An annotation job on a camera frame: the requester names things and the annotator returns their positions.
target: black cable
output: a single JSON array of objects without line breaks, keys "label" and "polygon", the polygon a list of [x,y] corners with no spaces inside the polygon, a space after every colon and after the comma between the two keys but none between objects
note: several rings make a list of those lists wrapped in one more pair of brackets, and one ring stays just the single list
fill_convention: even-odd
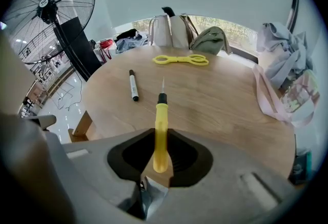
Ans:
[{"label": "black cable", "polygon": [[78,104],[78,103],[81,103],[81,101],[82,101],[82,80],[81,80],[80,76],[78,75],[78,71],[77,71],[77,70],[75,69],[75,67],[72,65],[71,61],[70,61],[70,64],[71,64],[71,66],[73,67],[75,73],[77,74],[78,79],[79,79],[80,82],[81,82],[81,87],[80,87],[80,101],[79,101],[79,102],[74,102],[74,103],[70,104],[68,107],[65,107],[65,108],[67,109],[67,111],[70,111],[70,107],[71,107],[72,105],[74,105],[74,104]]},{"label": "black cable", "polygon": [[[69,89],[68,91],[66,91],[66,93],[69,93],[69,91],[71,91],[73,88],[75,88],[75,87],[72,86],[71,84],[69,84],[69,85],[70,85],[72,88]],[[80,102],[81,102],[81,100],[82,100],[82,93],[81,93],[81,92],[82,92],[82,81],[81,81],[81,88],[80,88],[80,101],[79,101],[79,102],[75,102],[75,103],[73,103],[73,104],[77,104],[77,103],[80,103]],[[63,100],[61,97],[58,99],[58,103],[57,103],[57,105],[56,105],[55,101],[52,99],[52,97],[50,97],[50,95],[49,95],[48,93],[47,93],[47,96],[48,96],[48,98],[50,98],[50,99],[53,101],[53,103],[55,104],[55,106],[57,107],[58,110],[61,110],[61,109],[64,108],[65,104],[63,104],[62,107],[59,107],[59,101],[60,101],[60,100]]]}]

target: yellow scissors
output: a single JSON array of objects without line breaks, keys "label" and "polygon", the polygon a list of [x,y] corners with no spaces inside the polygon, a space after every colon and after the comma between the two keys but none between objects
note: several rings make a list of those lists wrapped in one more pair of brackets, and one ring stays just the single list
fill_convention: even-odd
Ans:
[{"label": "yellow scissors", "polygon": [[191,63],[197,66],[207,66],[209,64],[209,61],[206,59],[206,57],[201,54],[191,54],[189,56],[159,55],[153,58],[153,61],[159,65],[165,65],[168,63],[176,63],[176,62]]}]

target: round wooden table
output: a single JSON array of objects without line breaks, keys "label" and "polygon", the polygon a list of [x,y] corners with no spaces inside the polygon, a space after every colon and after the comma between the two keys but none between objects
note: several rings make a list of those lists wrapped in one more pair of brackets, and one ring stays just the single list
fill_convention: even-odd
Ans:
[{"label": "round wooden table", "polygon": [[[288,177],[295,156],[293,128],[263,115],[252,70],[227,58],[205,54],[208,66],[158,65],[158,55],[186,56],[191,50],[144,46],[114,57],[83,90],[83,103],[103,137],[154,128],[165,77],[169,128],[234,145]],[[131,98],[129,70],[135,72],[139,101]]]}]

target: standing fan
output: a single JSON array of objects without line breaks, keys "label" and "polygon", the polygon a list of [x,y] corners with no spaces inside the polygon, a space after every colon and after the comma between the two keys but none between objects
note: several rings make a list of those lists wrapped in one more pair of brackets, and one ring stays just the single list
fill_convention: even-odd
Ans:
[{"label": "standing fan", "polygon": [[[70,46],[87,25],[94,3],[95,0],[13,0],[2,22],[7,25],[13,50],[25,64],[48,61],[65,50],[74,60],[73,65],[85,73],[88,71]],[[76,30],[68,34],[72,21]]]}]

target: red object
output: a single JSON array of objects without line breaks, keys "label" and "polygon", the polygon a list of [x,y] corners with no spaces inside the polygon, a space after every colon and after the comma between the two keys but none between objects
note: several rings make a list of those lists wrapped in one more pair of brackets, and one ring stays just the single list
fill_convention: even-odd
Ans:
[{"label": "red object", "polygon": [[104,63],[107,62],[105,56],[107,56],[109,60],[112,59],[112,57],[111,57],[109,51],[106,50],[106,49],[103,49],[103,48],[100,49],[100,56],[101,56],[102,60],[104,61]]},{"label": "red object", "polygon": [[100,48],[104,49],[104,48],[110,47],[112,44],[113,44],[113,40],[111,40],[111,39],[102,41],[102,42],[100,42]]}]

